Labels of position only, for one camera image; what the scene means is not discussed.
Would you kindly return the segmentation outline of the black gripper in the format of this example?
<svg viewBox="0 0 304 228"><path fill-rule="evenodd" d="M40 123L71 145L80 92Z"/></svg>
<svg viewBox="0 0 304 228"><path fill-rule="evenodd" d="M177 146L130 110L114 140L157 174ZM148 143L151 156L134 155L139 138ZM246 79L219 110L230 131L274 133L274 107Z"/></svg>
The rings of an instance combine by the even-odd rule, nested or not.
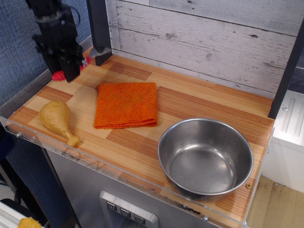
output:
<svg viewBox="0 0 304 228"><path fill-rule="evenodd" d="M83 66L83 48L76 42L77 30L72 14L34 16L40 35L34 35L36 49L42 54L47 67L53 74L63 70L67 82L80 75Z"/></svg>

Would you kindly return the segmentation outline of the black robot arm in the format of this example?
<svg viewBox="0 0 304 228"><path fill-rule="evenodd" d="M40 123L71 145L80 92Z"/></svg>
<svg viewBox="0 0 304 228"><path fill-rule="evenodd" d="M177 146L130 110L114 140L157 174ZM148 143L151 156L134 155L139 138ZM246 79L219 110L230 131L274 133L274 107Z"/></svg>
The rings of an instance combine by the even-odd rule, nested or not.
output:
<svg viewBox="0 0 304 228"><path fill-rule="evenodd" d="M71 7L60 0L26 1L40 29L34 35L37 51L42 54L52 79L73 81L87 65L83 48L77 43L77 29Z"/></svg>

